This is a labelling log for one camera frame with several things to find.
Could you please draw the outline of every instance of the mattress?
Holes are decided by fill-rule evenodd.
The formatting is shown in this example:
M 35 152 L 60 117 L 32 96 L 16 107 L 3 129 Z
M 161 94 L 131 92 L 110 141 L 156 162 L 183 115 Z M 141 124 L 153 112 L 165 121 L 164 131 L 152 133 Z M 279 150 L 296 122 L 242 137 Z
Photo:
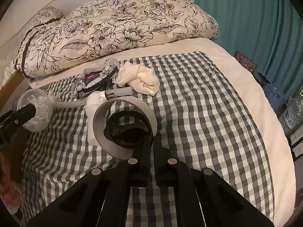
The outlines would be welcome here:
M 263 90 L 253 76 L 234 57 L 214 42 L 205 38 L 184 39 L 165 45 L 130 49 L 112 54 L 111 57 L 117 60 L 124 60 L 193 51 L 204 52 L 216 65 L 240 96 L 260 131 L 272 174 L 275 199 L 273 222 L 275 226 L 283 226 L 292 215 L 295 202 L 295 173 L 291 151 L 283 129 Z M 41 87 L 51 82 L 74 76 L 81 73 L 85 68 L 96 67 L 96 61 L 98 60 L 75 66 L 56 75 L 36 78 L 31 81 L 31 86 L 33 88 Z

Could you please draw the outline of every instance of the teal curtain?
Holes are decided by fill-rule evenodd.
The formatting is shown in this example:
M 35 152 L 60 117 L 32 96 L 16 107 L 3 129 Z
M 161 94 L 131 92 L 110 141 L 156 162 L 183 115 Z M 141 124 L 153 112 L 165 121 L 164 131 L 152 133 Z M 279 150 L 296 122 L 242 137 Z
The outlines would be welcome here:
M 248 56 L 287 96 L 303 87 L 303 22 L 289 0 L 195 0 L 220 27 L 215 42 Z

